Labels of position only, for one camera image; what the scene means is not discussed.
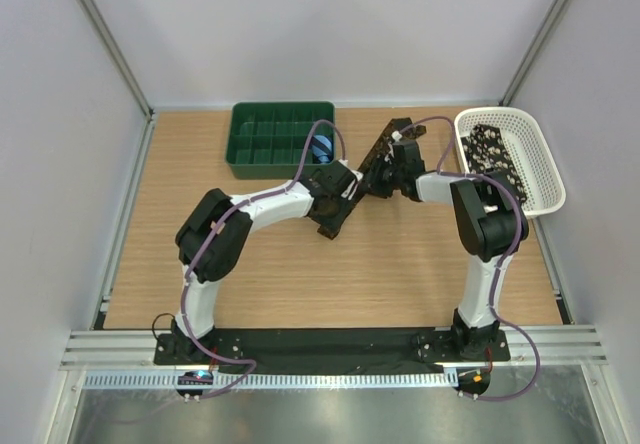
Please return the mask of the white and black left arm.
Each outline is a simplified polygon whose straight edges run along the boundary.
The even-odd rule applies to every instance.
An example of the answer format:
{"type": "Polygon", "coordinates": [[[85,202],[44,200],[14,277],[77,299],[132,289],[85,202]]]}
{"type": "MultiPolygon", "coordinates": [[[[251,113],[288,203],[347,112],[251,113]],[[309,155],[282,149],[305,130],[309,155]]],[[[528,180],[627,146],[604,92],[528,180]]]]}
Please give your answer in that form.
{"type": "Polygon", "coordinates": [[[355,205],[362,179],[361,172],[338,160],[257,193],[208,191],[175,237],[183,291],[172,334],[180,356],[191,364],[210,356],[219,288],[251,234],[285,220],[308,218],[319,225],[319,234],[334,239],[355,205]]]}

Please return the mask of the black tie with gold keys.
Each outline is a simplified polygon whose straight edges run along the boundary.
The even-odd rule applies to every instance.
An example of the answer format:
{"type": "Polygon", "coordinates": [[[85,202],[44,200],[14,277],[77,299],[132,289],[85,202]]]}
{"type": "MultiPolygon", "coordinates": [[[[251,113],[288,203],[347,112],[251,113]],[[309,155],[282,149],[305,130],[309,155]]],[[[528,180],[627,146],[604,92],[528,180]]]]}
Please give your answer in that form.
{"type": "MultiPolygon", "coordinates": [[[[395,118],[389,121],[357,169],[363,174],[361,184],[354,196],[358,198],[358,204],[365,196],[371,196],[365,193],[364,175],[378,157],[396,162],[403,161],[409,167],[409,172],[415,177],[415,198],[411,200],[415,202],[419,200],[416,180],[425,174],[426,170],[417,139],[425,134],[426,127],[423,124],[413,122],[409,118],[395,118]],[[400,131],[404,136],[404,139],[395,145],[390,143],[390,136],[393,131],[400,131]]],[[[323,194],[328,195],[341,195],[352,182],[347,182],[346,173],[339,171],[334,165],[329,166],[327,170],[314,172],[312,180],[320,185],[323,194]]]]}

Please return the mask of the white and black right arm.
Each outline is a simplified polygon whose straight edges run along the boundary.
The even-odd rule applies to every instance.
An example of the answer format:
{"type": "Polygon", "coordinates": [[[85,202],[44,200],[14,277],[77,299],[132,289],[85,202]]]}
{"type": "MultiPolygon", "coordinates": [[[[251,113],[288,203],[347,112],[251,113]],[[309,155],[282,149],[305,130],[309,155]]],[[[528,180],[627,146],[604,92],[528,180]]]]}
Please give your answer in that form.
{"type": "Polygon", "coordinates": [[[438,202],[453,208],[469,262],[447,343],[460,360],[507,360],[501,329],[506,321],[498,314],[499,295],[512,256],[529,234],[508,180],[500,173],[428,171],[418,144],[406,139],[376,145],[359,171],[367,194],[388,198],[399,191],[415,202],[438,202]]]}

